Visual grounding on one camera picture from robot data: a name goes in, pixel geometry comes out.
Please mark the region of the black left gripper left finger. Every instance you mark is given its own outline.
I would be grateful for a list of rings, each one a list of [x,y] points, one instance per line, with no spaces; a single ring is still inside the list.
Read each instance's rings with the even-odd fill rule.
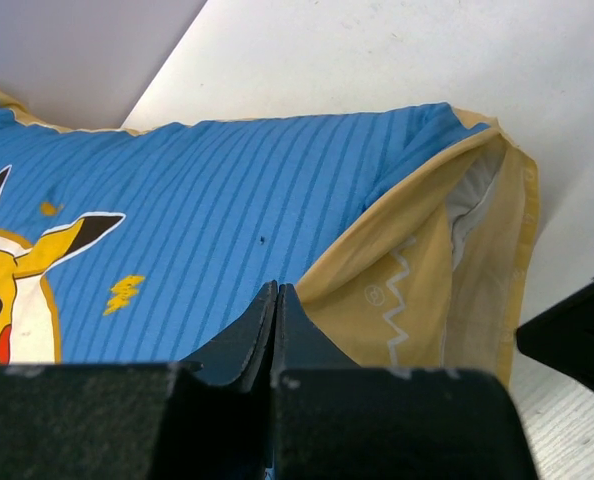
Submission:
[[[277,296],[277,282],[265,283],[239,318],[182,363],[209,387],[250,392],[264,370]]]

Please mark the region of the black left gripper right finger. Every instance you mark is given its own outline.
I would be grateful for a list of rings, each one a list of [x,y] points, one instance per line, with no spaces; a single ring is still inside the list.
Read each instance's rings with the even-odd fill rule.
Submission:
[[[279,288],[274,327],[273,373],[359,367],[306,315],[292,284]]]

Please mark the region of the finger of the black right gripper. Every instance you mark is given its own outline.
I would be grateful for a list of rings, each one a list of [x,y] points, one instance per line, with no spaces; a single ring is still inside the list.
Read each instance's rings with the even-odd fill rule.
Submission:
[[[516,330],[518,350],[594,392],[594,278]]]

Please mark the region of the blue Pikachu pillowcase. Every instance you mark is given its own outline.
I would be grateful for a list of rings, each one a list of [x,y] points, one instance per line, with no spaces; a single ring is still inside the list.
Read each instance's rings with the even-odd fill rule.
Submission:
[[[452,270],[446,198],[503,153]],[[47,124],[0,91],[0,365],[179,360],[268,281],[363,366],[511,377],[535,162],[478,113]]]

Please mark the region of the white pillow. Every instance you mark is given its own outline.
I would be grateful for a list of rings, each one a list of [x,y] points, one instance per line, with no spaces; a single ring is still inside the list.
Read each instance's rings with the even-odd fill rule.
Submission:
[[[490,209],[503,157],[503,153],[479,155],[446,198],[452,270],[462,261],[468,236]]]

